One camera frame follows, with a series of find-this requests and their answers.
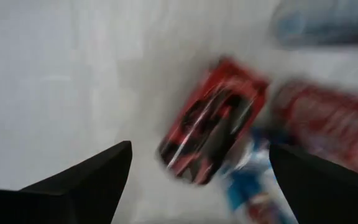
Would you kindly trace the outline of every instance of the white floor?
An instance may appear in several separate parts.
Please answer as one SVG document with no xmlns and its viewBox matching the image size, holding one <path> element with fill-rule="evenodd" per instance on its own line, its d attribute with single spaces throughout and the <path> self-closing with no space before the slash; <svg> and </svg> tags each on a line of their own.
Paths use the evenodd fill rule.
<svg viewBox="0 0 358 224">
<path fill-rule="evenodd" d="M 0 0 L 0 188 L 19 189 L 129 139 L 113 223 L 230 219 L 219 183 L 170 180 L 154 151 L 220 54 L 273 80 L 358 90 L 358 48 L 281 49 L 278 0 Z"/>
</svg>

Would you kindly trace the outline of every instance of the white surface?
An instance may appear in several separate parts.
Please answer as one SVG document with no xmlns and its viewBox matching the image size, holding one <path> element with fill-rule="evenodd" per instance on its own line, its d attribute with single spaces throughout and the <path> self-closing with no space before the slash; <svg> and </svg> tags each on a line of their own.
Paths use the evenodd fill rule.
<svg viewBox="0 0 358 224">
<path fill-rule="evenodd" d="M 19 189 L 129 139 L 134 158 L 114 223 L 227 220 L 216 183 L 174 182 L 154 161 L 208 62 L 231 54 L 274 80 L 305 72 L 358 88 L 358 49 L 274 46 L 267 28 L 276 4 L 0 0 L 0 188 Z"/>
</svg>

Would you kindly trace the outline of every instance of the red package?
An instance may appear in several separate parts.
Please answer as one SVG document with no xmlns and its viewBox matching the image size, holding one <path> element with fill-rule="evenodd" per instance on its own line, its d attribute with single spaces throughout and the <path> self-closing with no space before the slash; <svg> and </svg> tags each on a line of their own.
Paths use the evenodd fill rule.
<svg viewBox="0 0 358 224">
<path fill-rule="evenodd" d="M 292 80 L 273 112 L 312 154 L 358 172 L 358 96 Z"/>
<path fill-rule="evenodd" d="M 189 97 L 157 152 L 179 179 L 207 184 L 265 103 L 268 83 L 224 58 Z"/>
</svg>

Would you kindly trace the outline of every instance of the gray blurry object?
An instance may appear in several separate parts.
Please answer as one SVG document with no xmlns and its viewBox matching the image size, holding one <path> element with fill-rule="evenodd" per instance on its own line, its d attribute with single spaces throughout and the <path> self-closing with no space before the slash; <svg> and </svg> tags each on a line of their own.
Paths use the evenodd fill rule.
<svg viewBox="0 0 358 224">
<path fill-rule="evenodd" d="M 358 0 L 283 0 L 272 31 L 283 45 L 358 43 Z"/>
</svg>

